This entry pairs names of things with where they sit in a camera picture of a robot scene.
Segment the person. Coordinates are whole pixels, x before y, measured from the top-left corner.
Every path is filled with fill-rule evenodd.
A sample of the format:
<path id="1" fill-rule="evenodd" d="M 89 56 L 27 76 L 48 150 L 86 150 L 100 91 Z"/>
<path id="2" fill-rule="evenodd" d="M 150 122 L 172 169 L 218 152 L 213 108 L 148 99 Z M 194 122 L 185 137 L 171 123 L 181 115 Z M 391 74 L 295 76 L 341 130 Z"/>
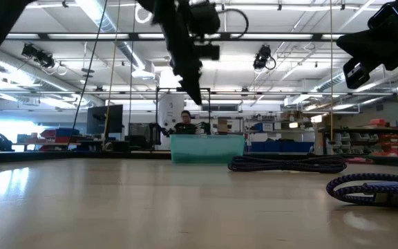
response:
<path id="1" fill-rule="evenodd" d="M 191 114 L 189 111 L 184 110 L 181 112 L 181 122 L 174 126 L 176 134 L 195 134 L 196 126 L 191 123 Z"/>

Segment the teal translucent plastic bin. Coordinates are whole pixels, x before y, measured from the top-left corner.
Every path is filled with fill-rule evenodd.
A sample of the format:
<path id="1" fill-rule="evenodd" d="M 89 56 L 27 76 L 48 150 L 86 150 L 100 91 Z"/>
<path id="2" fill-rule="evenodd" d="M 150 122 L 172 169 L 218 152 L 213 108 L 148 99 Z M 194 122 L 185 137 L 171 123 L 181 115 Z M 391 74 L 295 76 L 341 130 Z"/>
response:
<path id="1" fill-rule="evenodd" d="M 171 159 L 175 163 L 230 163 L 242 156 L 245 139 L 240 135 L 171 135 Z"/>

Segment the black shelf rack with bins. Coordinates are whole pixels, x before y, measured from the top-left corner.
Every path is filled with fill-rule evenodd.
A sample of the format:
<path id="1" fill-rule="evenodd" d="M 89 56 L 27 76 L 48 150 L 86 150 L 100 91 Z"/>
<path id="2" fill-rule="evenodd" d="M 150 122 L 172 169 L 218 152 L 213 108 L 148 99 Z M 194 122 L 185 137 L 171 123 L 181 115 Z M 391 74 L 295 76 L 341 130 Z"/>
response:
<path id="1" fill-rule="evenodd" d="M 398 127 L 375 127 L 370 124 L 359 127 L 333 128 L 330 145 L 330 127 L 320 128 L 324 154 L 348 154 L 362 156 L 398 156 Z"/>

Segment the black computer monitor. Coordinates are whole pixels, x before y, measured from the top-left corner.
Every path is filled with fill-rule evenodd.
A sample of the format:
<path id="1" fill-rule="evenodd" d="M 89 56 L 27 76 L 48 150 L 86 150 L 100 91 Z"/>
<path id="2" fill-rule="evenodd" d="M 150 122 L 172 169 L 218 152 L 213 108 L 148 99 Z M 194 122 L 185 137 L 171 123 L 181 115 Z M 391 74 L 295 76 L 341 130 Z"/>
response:
<path id="1" fill-rule="evenodd" d="M 92 107 L 87 113 L 87 134 L 101 134 L 105 132 L 106 122 L 108 133 L 121 133 L 123 128 L 123 105 Z"/>

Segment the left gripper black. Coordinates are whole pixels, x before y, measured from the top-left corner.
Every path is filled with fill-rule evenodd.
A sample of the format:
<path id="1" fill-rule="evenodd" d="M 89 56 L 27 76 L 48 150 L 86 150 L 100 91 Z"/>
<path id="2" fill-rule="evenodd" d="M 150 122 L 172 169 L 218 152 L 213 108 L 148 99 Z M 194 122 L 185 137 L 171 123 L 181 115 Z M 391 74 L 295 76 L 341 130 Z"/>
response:
<path id="1" fill-rule="evenodd" d="M 179 84 L 197 104 L 202 104 L 199 79 L 202 73 L 194 43 L 189 35 L 191 12 L 187 0 L 155 0 L 153 24 L 158 24 L 171 54 L 173 74 L 180 76 Z"/>

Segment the black table edge rail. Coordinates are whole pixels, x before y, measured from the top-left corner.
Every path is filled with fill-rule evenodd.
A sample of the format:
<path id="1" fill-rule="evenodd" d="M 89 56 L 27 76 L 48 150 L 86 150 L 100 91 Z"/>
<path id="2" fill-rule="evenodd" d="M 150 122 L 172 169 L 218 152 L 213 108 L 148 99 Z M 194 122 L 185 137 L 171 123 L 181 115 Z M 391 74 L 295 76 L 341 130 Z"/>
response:
<path id="1" fill-rule="evenodd" d="M 343 158 L 367 158 L 376 165 L 398 167 L 398 156 L 362 156 L 341 155 Z M 2 152 L 0 163 L 14 163 L 34 160 L 57 160 L 70 158 L 95 158 L 95 159 L 139 159 L 139 160 L 171 160 L 170 153 L 155 153 L 137 151 L 133 153 L 120 152 L 87 152 L 87 151 L 28 151 L 28 152 Z"/>

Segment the row of blue bins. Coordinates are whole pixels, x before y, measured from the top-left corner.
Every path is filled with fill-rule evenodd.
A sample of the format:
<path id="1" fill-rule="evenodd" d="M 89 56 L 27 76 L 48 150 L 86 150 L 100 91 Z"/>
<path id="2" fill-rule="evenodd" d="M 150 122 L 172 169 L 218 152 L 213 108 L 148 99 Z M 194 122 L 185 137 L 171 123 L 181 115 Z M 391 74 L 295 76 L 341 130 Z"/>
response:
<path id="1" fill-rule="evenodd" d="M 250 152 L 296 152 L 308 153 L 314 146 L 313 142 L 296 142 L 282 140 L 268 140 L 265 142 L 252 142 L 246 146 L 246 151 Z"/>

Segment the blue storage bin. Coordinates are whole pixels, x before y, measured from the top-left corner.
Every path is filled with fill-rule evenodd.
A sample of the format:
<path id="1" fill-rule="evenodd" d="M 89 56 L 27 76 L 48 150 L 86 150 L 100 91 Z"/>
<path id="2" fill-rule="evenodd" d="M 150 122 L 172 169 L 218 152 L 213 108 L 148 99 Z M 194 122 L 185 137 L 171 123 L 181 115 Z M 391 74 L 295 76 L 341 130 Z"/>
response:
<path id="1" fill-rule="evenodd" d="M 56 137 L 70 137 L 80 135 L 79 130 L 72 128 L 58 128 L 55 130 Z"/>

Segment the white cylindrical column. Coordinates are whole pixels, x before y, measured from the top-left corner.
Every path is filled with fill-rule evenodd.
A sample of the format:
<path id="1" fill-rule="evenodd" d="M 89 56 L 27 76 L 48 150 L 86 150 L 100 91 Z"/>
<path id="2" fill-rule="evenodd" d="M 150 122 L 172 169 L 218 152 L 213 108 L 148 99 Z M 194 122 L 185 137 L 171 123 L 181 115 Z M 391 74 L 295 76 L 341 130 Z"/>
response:
<path id="1" fill-rule="evenodd" d="M 167 131 L 174 129 L 182 122 L 181 113 L 184 110 L 184 96 L 166 94 L 158 101 L 158 124 Z"/>

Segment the white shelf unit with supplies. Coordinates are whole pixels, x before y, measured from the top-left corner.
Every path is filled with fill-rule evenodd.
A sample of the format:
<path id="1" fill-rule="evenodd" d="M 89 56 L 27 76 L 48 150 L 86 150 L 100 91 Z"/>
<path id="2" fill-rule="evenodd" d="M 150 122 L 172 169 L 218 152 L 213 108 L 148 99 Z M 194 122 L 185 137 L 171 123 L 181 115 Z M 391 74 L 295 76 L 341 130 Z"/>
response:
<path id="1" fill-rule="evenodd" d="M 308 116 L 300 111 L 286 111 L 284 113 L 256 113 L 243 120 L 243 134 L 245 147 L 252 142 L 268 140 L 313 142 L 316 140 L 316 128 L 323 121 L 322 115 Z M 285 154 L 308 154 L 296 152 L 266 152 Z"/>

